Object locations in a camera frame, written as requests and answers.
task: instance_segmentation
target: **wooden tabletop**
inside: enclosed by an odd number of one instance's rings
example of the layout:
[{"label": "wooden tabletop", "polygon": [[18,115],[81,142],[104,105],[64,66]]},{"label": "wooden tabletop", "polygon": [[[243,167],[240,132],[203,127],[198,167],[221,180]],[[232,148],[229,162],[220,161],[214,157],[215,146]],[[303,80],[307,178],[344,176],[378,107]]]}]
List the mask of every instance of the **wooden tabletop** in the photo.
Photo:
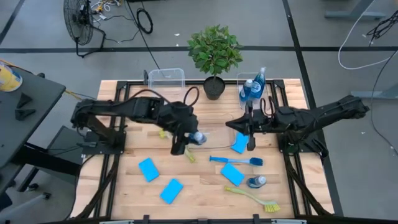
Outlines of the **wooden tabletop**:
[{"label": "wooden tabletop", "polygon": [[[300,80],[285,79],[284,81],[289,106],[306,108]],[[98,99],[113,100],[116,83],[117,80],[102,81]],[[194,113],[198,116],[198,129],[206,134],[208,141],[202,146],[191,147],[196,163],[190,163],[184,155],[172,156],[170,154],[171,139],[161,139],[160,128],[157,126],[126,120],[128,125],[126,149],[119,163],[112,218],[142,219],[143,215],[150,215],[150,219],[252,218],[252,215],[256,213],[261,218],[294,217],[284,160],[278,150],[275,134],[255,134],[255,150],[251,152],[245,150],[241,155],[234,152],[229,146],[233,144],[236,132],[226,127],[225,122],[239,118],[244,113],[239,106],[236,85],[227,85],[224,93],[216,101],[208,100],[203,87],[198,87],[200,97],[194,106]],[[132,86],[130,94],[143,88],[146,86]],[[172,88],[157,89],[157,91],[170,101],[182,101],[185,94]],[[141,96],[145,95],[151,96],[151,93],[144,93]],[[191,93],[188,102],[191,102],[194,97],[195,94]],[[105,125],[109,125],[109,117],[99,119]],[[260,189],[250,189],[242,182],[239,188],[263,200],[275,200],[280,210],[267,213],[262,205],[252,199],[224,191],[225,185],[233,185],[220,174],[224,164],[210,162],[210,155],[233,159],[262,158],[263,166],[253,167],[241,164],[236,165],[236,168],[245,175],[244,182],[255,175],[264,175],[267,178],[267,184]],[[160,176],[150,183],[145,181],[138,167],[138,163],[148,157],[152,158],[160,172]],[[301,153],[300,157],[307,187],[326,210],[333,212],[319,156],[315,153]],[[103,156],[95,156],[82,168],[72,216],[78,215],[96,192],[102,161]],[[183,184],[183,189],[173,203],[167,205],[159,195],[173,178]],[[105,211],[107,195],[108,193],[105,192],[101,214]],[[297,194],[297,198],[300,213],[303,213],[301,194]]]}]

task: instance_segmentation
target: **green leaves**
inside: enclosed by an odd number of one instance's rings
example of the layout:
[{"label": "green leaves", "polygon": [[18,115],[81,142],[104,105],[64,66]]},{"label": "green leaves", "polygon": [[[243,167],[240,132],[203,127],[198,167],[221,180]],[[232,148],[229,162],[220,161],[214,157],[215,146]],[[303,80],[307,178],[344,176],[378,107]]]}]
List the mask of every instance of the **green leaves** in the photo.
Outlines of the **green leaves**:
[{"label": "green leaves", "polygon": [[238,48],[235,35],[230,35],[228,27],[206,27],[205,31],[191,35],[188,40],[188,56],[192,57],[195,67],[201,72],[218,75],[229,72],[232,65],[238,67],[242,62],[242,55]]}]

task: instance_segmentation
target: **gray floor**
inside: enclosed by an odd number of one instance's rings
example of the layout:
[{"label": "gray floor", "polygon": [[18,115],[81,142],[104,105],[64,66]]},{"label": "gray floor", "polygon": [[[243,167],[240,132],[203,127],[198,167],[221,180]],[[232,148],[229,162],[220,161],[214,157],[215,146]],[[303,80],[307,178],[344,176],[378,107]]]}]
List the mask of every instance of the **gray floor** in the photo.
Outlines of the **gray floor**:
[{"label": "gray floor", "polygon": [[[339,47],[344,41],[353,21],[334,21],[323,18],[325,10],[350,10],[358,1],[289,0],[300,45],[304,47]],[[7,22],[17,2],[0,2],[0,30]],[[71,48],[62,13],[63,1],[25,0],[25,3],[10,28],[1,49],[18,48]],[[133,11],[140,6],[131,4]],[[173,47],[187,45],[193,32],[213,24],[229,25],[231,33],[238,36],[243,45],[293,46],[282,1],[276,0],[167,0],[145,2],[146,9],[154,21],[154,33],[146,35],[151,47]],[[395,0],[376,1],[371,7],[390,16],[398,9]],[[128,15],[125,8],[112,8],[108,15]],[[366,46],[369,38],[362,35],[377,22],[360,22],[346,46]],[[136,32],[131,21],[115,18],[102,22],[109,38],[128,39]],[[398,27],[374,42],[375,46],[398,45]],[[95,34],[86,47],[96,47],[100,35]],[[143,47],[140,35],[132,42],[117,44],[106,42],[105,47]],[[346,66],[354,67],[382,60],[390,52],[343,52]],[[336,101],[351,90],[371,90],[381,68],[377,65],[362,70],[349,71],[341,68],[337,52],[304,52],[305,64],[317,105]],[[193,66],[186,52],[154,52],[161,68],[180,67],[187,78],[205,78]],[[223,78],[234,78],[239,72],[256,72],[267,67],[270,78],[301,78],[295,52],[244,51],[244,61],[238,69],[222,74]],[[147,52],[99,53],[85,59],[73,53],[62,54],[0,54],[8,60],[34,73],[44,72],[48,79],[59,82],[73,91],[96,96],[101,80],[141,79],[143,69],[155,69]],[[398,82],[397,59],[391,61],[379,82],[379,90]],[[70,116],[76,101],[63,96],[56,107],[40,125],[30,142],[46,147],[61,125],[70,126]],[[374,102],[374,122],[392,143],[398,120],[395,101]],[[347,217],[385,218],[398,220],[398,157],[392,149],[373,131],[370,116],[361,120],[341,121],[324,129],[326,143],[335,173],[338,193],[344,214]],[[25,168],[17,182],[26,175]],[[49,201],[42,202],[30,216],[15,217],[16,223],[55,221],[65,217],[73,200],[73,186],[43,172],[34,182],[40,184],[40,192],[53,194]],[[24,194],[8,190],[17,205],[40,192]]]}]

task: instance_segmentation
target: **standing fan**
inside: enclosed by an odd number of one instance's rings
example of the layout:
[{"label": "standing fan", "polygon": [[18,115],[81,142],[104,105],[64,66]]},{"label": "standing fan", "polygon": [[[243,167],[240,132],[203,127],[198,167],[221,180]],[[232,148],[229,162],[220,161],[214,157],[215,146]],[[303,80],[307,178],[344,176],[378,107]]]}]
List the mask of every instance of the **standing fan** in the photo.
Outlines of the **standing fan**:
[{"label": "standing fan", "polygon": [[[70,37],[76,43],[76,54],[80,57],[99,52],[104,47],[105,31],[93,25],[93,13],[90,7],[89,0],[64,0],[63,1],[63,16],[65,18],[65,25],[67,26]],[[101,47],[83,55],[79,54],[78,45],[86,45],[93,37],[93,30],[102,33]]]}]

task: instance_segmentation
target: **potted plant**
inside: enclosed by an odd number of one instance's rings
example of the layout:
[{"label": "potted plant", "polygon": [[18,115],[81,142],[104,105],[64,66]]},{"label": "potted plant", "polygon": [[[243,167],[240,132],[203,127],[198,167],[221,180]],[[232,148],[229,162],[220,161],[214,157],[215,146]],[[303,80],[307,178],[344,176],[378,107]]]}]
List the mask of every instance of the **potted plant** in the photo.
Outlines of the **potted plant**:
[{"label": "potted plant", "polygon": [[238,67],[242,62],[242,55],[235,35],[230,35],[228,26],[220,28],[220,25],[207,27],[204,32],[192,34],[188,40],[189,54],[195,62],[195,67],[201,72],[209,73],[203,87],[209,100],[217,100],[225,90],[225,82],[217,77],[223,71],[229,72],[231,66]]}]

